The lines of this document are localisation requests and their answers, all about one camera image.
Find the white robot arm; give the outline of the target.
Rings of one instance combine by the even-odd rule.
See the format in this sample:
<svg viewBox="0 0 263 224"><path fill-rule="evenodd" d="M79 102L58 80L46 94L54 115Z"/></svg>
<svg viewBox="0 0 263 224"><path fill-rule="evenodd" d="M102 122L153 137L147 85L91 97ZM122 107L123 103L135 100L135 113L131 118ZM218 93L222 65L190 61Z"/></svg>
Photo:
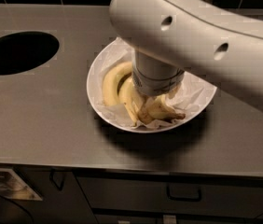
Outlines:
<svg viewBox="0 0 263 224"><path fill-rule="evenodd" d="M184 72L263 112L263 21L211 0L111 0L110 21L133 49L139 92L166 93Z"/></svg>

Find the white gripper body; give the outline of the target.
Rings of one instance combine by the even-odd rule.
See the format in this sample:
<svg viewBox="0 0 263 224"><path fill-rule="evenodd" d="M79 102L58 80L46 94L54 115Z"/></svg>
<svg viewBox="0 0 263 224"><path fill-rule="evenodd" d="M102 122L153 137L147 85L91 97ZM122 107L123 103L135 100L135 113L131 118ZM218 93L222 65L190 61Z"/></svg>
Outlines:
<svg viewBox="0 0 263 224"><path fill-rule="evenodd" d="M177 87L184 71L134 49L131 52L132 78L136 89L147 96L159 96Z"/></svg>

